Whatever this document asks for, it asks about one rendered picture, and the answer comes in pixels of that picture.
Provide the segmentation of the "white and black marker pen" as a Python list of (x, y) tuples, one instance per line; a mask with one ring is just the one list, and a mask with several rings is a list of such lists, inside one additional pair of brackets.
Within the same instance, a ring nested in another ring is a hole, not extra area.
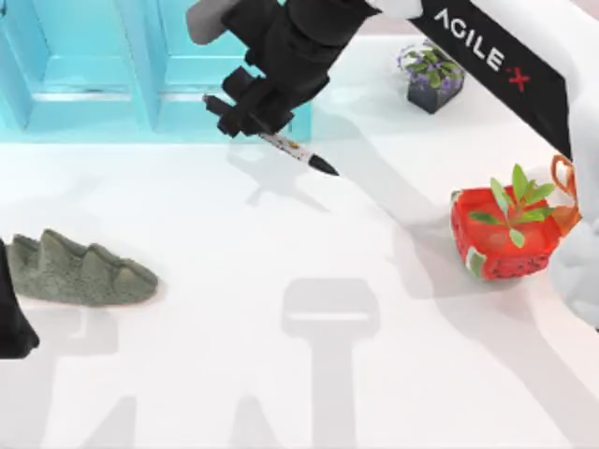
[[(226, 112), (229, 112), (232, 109), (231, 105), (212, 94), (204, 94), (202, 96), (202, 101), (206, 106), (206, 110), (214, 113), (218, 117), (223, 117)], [(339, 176), (339, 172), (325, 159), (316, 153), (311, 152), (307, 148), (302, 147), (294, 140), (286, 138), (280, 134), (269, 135), (259, 130), (255, 132), (253, 130), (254, 127), (255, 126), (253, 124), (249, 125), (251, 136), (258, 136), (262, 140), (268, 142), (271, 146), (282, 152), (285, 152), (296, 160), (317, 171), (335, 177)]]

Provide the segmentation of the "red pot with green plant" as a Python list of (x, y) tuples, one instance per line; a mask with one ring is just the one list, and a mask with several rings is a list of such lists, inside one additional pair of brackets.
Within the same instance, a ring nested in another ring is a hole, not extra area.
[(492, 178), (488, 187), (453, 192), (450, 225), (464, 266), (487, 281), (546, 268), (562, 235), (547, 202), (554, 189), (554, 183), (539, 184), (515, 164), (508, 185)]

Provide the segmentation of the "grey-green shoe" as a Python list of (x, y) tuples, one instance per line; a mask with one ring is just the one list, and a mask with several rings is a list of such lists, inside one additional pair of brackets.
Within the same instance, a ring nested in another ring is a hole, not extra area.
[(106, 247), (83, 245), (53, 230), (38, 239), (16, 234), (7, 245), (16, 293), (49, 302), (108, 307), (152, 298), (159, 279), (148, 268)]

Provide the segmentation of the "purple flower plant dark pot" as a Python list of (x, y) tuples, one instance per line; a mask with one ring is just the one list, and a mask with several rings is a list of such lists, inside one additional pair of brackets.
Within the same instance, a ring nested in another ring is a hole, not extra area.
[(397, 63), (408, 80), (406, 99), (429, 114), (452, 100), (466, 78), (465, 71), (429, 40), (402, 49)]

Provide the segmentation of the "orange looped ribbon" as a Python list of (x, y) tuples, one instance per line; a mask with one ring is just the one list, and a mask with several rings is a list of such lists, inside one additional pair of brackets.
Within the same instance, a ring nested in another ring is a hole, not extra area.
[[(559, 177), (558, 165), (564, 166), (564, 181), (561, 181)], [(561, 154), (556, 154), (551, 160), (550, 174), (553, 183), (573, 201), (571, 206), (556, 206), (552, 213), (561, 236), (565, 237), (582, 218), (578, 207), (575, 169), (568, 158)]]

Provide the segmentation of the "light blue rack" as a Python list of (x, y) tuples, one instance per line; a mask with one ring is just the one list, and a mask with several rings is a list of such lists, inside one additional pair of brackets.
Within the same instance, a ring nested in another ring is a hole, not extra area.
[(220, 94), (245, 46), (194, 44), (196, 0), (0, 0), (0, 142), (223, 140)]

